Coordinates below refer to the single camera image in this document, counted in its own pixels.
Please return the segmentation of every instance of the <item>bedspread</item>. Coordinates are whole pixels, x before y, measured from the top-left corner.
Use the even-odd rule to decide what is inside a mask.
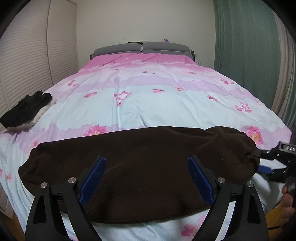
[[[289,142],[291,135],[279,117],[246,89],[182,55],[98,56],[47,92],[57,102],[31,130],[0,135],[0,182],[23,229],[33,196],[17,171],[39,143],[162,125],[233,127],[264,149]],[[205,214],[142,226],[95,227],[106,240],[190,240]],[[67,216],[63,219],[74,240]],[[229,221],[225,220],[222,238]]]

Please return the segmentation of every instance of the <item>white wall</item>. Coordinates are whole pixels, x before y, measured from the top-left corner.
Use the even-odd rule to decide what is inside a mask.
[[[202,66],[214,66],[215,15],[212,0],[76,0],[79,68],[97,48],[147,40],[187,45]]]

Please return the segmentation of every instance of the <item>folded clothing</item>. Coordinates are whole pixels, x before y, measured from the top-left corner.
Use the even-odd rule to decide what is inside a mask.
[[[22,130],[26,130],[26,129],[30,129],[32,128],[34,125],[36,125],[36,123],[38,122],[38,120],[40,119],[40,117],[51,107],[56,103],[56,99],[52,99],[46,106],[42,107],[37,115],[34,117],[34,119],[32,121],[26,122],[20,126],[11,126],[11,127],[7,127],[6,130],[7,131],[22,131]]]
[[[142,223],[208,208],[188,172],[190,156],[196,155],[215,176],[243,184],[259,166],[255,148],[245,133],[233,128],[150,127],[41,143],[18,172],[35,195],[42,182],[62,184],[78,177],[101,155],[106,158],[106,171],[84,205],[88,218],[100,223]]]
[[[26,95],[11,110],[7,111],[0,122],[5,127],[16,127],[34,119],[39,110],[52,100],[50,93],[35,92],[32,96]]]

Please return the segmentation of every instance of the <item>blue textured pad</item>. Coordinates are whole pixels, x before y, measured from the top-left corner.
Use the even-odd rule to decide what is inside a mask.
[[[188,159],[187,166],[188,171],[196,187],[198,188],[200,195],[202,196],[202,200],[211,206],[215,201],[212,185],[209,183],[209,181],[192,157]]]
[[[270,167],[259,166],[257,172],[258,173],[264,173],[264,174],[270,174],[270,173],[273,172],[273,170]]]
[[[101,157],[101,159],[97,162],[94,169],[91,171],[89,176],[87,177],[84,184],[81,186],[81,194],[79,198],[79,202],[81,205],[89,202],[96,191],[99,182],[106,170],[106,162],[105,158]]]

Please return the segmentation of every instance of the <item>gray headboard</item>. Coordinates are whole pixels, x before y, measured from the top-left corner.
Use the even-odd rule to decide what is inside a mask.
[[[148,42],[148,43],[128,43],[107,46],[98,48],[90,56],[93,57],[103,54],[115,54],[115,53],[162,53],[162,54],[180,54],[188,56],[195,61],[194,52],[191,51],[186,45],[175,43],[163,43],[163,42]]]

